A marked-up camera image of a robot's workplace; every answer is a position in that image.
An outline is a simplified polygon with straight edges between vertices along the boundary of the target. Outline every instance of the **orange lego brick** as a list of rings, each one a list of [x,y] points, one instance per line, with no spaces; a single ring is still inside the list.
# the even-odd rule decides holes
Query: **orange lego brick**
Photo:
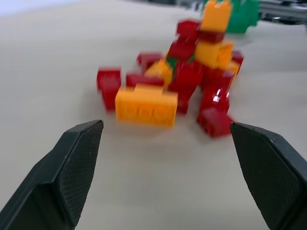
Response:
[[[235,73],[233,80],[230,84],[230,87],[231,87],[236,80],[236,76],[237,76],[239,69],[240,69],[240,64],[236,63],[235,61],[230,61],[227,65],[226,69]]]
[[[167,55],[168,55],[169,49],[165,52],[164,54],[164,58],[166,59]]]
[[[164,60],[155,62],[146,72],[146,77],[159,77],[164,80],[164,88],[167,88],[173,78],[173,70]]]
[[[212,69],[225,69],[231,60],[233,47],[233,42],[227,40],[216,44],[199,41],[196,46],[195,60]]]
[[[121,88],[115,98],[116,118],[152,126],[173,127],[178,98],[177,93],[163,92],[163,87],[136,85]]]
[[[215,0],[209,0],[204,9],[201,30],[226,31],[231,11],[231,1],[224,0],[219,3]]]

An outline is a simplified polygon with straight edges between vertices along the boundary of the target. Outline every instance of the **table surface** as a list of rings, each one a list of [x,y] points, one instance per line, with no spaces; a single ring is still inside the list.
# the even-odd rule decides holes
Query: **table surface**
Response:
[[[231,137],[196,124],[200,93],[174,129],[117,124],[96,92],[98,66],[137,69],[140,51],[165,51],[194,12],[92,0],[0,20],[0,208],[61,134],[102,119],[92,187],[77,229],[267,230]],[[230,36],[246,58],[230,93],[235,120],[283,135],[307,156],[307,36],[260,22]]]

